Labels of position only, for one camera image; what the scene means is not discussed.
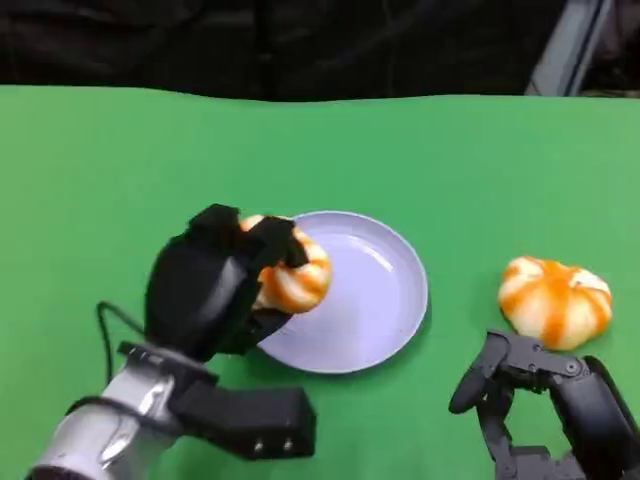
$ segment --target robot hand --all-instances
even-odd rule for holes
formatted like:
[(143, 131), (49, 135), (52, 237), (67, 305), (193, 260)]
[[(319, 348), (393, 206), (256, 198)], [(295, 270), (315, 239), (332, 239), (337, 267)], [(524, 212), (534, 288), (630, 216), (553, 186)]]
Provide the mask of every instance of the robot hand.
[(291, 315), (253, 310), (263, 268), (307, 262), (294, 223), (265, 217), (248, 232), (213, 205), (158, 255), (146, 293), (147, 343), (100, 396), (76, 402), (28, 479), (144, 478), (177, 438), (202, 438), (246, 459), (310, 456), (316, 415), (300, 388), (230, 391), (203, 362), (243, 354)]
[[(549, 390), (572, 452), (554, 461), (545, 447), (514, 447), (505, 426), (515, 390)], [(449, 411), (476, 408), (499, 480), (640, 478), (635, 420), (606, 368), (594, 357), (544, 350), (534, 338), (489, 331), (451, 398)]]

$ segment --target plate rim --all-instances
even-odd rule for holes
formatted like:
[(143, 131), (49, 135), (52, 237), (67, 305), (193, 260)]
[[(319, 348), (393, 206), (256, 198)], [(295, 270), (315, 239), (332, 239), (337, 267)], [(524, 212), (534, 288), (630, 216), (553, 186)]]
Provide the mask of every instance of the plate rim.
[(415, 322), (415, 326), (408, 333), (408, 335), (406, 337), (406, 340), (401, 342), (398, 347), (392, 349), (387, 355), (383, 356), (382, 358), (377, 359), (377, 360), (375, 360), (373, 362), (365, 363), (365, 364), (363, 364), (362, 366), (360, 366), (358, 368), (344, 368), (344, 369), (337, 369), (337, 368), (331, 368), (331, 369), (326, 369), (326, 368), (303, 368), (303, 367), (299, 367), (297, 365), (292, 365), (288, 361), (285, 361), (283, 358), (281, 358), (279, 355), (274, 355), (274, 354), (268, 352), (264, 348), (264, 346), (262, 345), (262, 342), (258, 344), (258, 347), (260, 348), (260, 350), (262, 350), (266, 355), (268, 355), (271, 358), (273, 358), (274, 360), (277, 360), (278, 362), (280, 362), (280, 363), (282, 363), (284, 365), (287, 365), (288, 367), (294, 368), (296, 370), (303, 371), (303, 372), (317, 373), (317, 374), (325, 374), (325, 375), (345, 375), (345, 374), (348, 374), (348, 373), (355, 373), (355, 372), (360, 372), (362, 370), (367, 370), (369, 368), (375, 367), (377, 365), (380, 365), (381, 363), (386, 362), (387, 360), (389, 360), (390, 358), (395, 356), (400, 350), (402, 350), (404, 347), (406, 347), (409, 344), (409, 342), (413, 339), (413, 337), (415, 337), (416, 333), (418, 332), (418, 329), (420, 328), (422, 323), (425, 321), (427, 310), (429, 308), (429, 297), (430, 297), (429, 276), (427, 275), (426, 268), (425, 268), (424, 264), (422, 263), (422, 260), (420, 259), (420, 256), (418, 255), (418, 252), (416, 252), (415, 248), (413, 248), (411, 243), (409, 243), (409, 241), (406, 238), (404, 238), (400, 233), (395, 231), (393, 228), (391, 228), (390, 226), (382, 223), (379, 220), (376, 220), (375, 218), (371, 218), (371, 217), (369, 217), (367, 215), (363, 215), (361, 213), (348, 212), (348, 211), (342, 211), (342, 210), (317, 210), (317, 211), (313, 211), (313, 212), (307, 212), (307, 213), (302, 213), (300, 215), (296, 215), (296, 216), (293, 217), (293, 220), (297, 224), (297, 221), (299, 219), (302, 219), (302, 218), (305, 218), (305, 217), (313, 217), (313, 216), (328, 215), (328, 214), (355, 217), (355, 218), (358, 218), (359, 220), (365, 220), (365, 221), (374, 223), (377, 226), (382, 227), (387, 232), (391, 233), (398, 240), (400, 240), (400, 243), (403, 244), (405, 248), (407, 248), (407, 250), (409, 251), (411, 256), (413, 256), (413, 258), (417, 261), (417, 264), (419, 266), (419, 268), (418, 268), (419, 275), (421, 277), (422, 284), (424, 285), (424, 292), (425, 292), (424, 300), (423, 300), (422, 305), (420, 307), (420, 310), (422, 311), (422, 315)]

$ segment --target plate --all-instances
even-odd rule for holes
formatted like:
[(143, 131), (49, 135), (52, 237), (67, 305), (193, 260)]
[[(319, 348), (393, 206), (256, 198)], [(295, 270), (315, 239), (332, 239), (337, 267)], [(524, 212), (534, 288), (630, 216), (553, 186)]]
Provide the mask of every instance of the plate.
[(260, 343), (268, 355), (316, 373), (377, 365), (413, 337), (427, 310), (427, 275), (409, 243), (386, 225), (347, 212), (314, 212), (296, 224), (329, 254), (324, 301)]

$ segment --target toy bun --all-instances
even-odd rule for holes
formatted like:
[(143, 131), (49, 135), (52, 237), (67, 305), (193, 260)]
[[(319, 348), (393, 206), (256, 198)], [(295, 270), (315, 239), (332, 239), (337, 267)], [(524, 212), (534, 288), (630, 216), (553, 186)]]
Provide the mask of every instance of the toy bun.
[(519, 334), (554, 350), (570, 350), (600, 335), (612, 315), (611, 291), (601, 278), (533, 257), (509, 263), (498, 301)]
[[(251, 230), (264, 217), (254, 215), (240, 223), (244, 231)], [(298, 227), (293, 236), (300, 242), (309, 263), (289, 268), (284, 263), (260, 272), (262, 290), (254, 309), (275, 308), (286, 313), (304, 313), (317, 306), (326, 296), (331, 282), (331, 262), (327, 253)]]

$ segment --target green tablecloth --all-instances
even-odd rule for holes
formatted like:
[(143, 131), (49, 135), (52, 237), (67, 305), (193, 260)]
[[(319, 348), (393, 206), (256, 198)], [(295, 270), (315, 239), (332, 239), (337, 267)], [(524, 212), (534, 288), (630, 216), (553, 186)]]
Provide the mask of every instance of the green tablecloth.
[[(63, 412), (103, 387), (95, 302), (141, 317), (159, 248), (213, 202), (245, 213), (340, 209), (416, 248), (432, 319), (388, 363), (314, 376), (256, 352), (218, 358), (229, 386), (303, 385), (319, 412), (310, 460), (244, 463), (180, 441), (154, 479), (490, 479), (473, 414), (447, 402), (521, 254), (610, 282), (611, 330), (580, 353), (640, 412), (640, 104), (438, 97), (270, 105), (143, 90), (0, 89), (0, 478), (23, 474)], [(133, 338), (114, 327), (116, 339)], [(567, 448), (548, 399), (521, 394), (514, 439)]]

